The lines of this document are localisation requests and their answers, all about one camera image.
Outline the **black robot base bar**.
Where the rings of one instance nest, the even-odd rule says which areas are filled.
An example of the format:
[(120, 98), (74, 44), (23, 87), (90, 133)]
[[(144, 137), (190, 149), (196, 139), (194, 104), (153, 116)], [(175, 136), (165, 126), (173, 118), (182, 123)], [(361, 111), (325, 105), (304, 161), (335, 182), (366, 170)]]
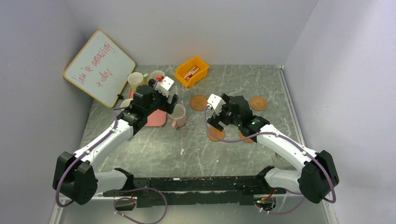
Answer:
[(272, 188), (259, 175), (211, 177), (135, 178), (123, 190), (108, 190), (105, 197), (133, 196), (138, 208), (164, 205), (225, 204), (254, 205), (269, 195), (285, 194)]

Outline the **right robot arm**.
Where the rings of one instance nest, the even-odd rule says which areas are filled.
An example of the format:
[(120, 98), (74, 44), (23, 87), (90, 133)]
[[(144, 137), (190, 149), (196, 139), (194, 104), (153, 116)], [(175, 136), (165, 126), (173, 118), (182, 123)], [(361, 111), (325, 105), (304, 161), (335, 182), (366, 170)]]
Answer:
[(236, 126), (242, 137), (233, 143), (252, 140), (272, 149), (294, 167), (294, 170), (266, 167), (256, 182), (261, 193), (283, 188), (302, 194), (312, 203), (336, 202), (334, 188), (339, 177), (329, 152), (316, 152), (287, 137), (268, 120), (254, 115), (243, 96), (211, 94), (205, 110), (213, 110), (212, 116), (205, 120), (207, 129), (214, 127), (221, 132), (224, 126)]

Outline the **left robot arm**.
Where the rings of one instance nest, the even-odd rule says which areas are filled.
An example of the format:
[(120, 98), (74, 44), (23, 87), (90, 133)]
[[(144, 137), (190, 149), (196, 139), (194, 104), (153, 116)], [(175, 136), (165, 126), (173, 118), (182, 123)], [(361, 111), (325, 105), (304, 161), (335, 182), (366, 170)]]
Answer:
[(135, 90), (129, 105), (113, 109), (114, 120), (103, 133), (74, 153), (59, 155), (53, 178), (59, 207), (73, 202), (86, 204), (95, 194), (109, 190), (116, 190), (121, 196), (133, 192), (133, 174), (121, 168), (98, 172), (98, 167), (119, 145), (133, 138), (153, 112), (173, 113), (178, 101), (178, 95), (171, 93), (173, 85), (174, 80), (169, 77), (150, 79), (148, 85)]

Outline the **pink mug white inside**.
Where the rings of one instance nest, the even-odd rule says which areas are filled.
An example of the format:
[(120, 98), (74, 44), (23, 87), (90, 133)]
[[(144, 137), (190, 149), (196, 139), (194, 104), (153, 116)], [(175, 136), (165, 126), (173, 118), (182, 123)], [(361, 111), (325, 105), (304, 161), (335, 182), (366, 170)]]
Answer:
[(174, 129), (182, 127), (186, 123), (186, 109), (181, 104), (176, 104), (172, 113), (168, 114), (171, 126)]

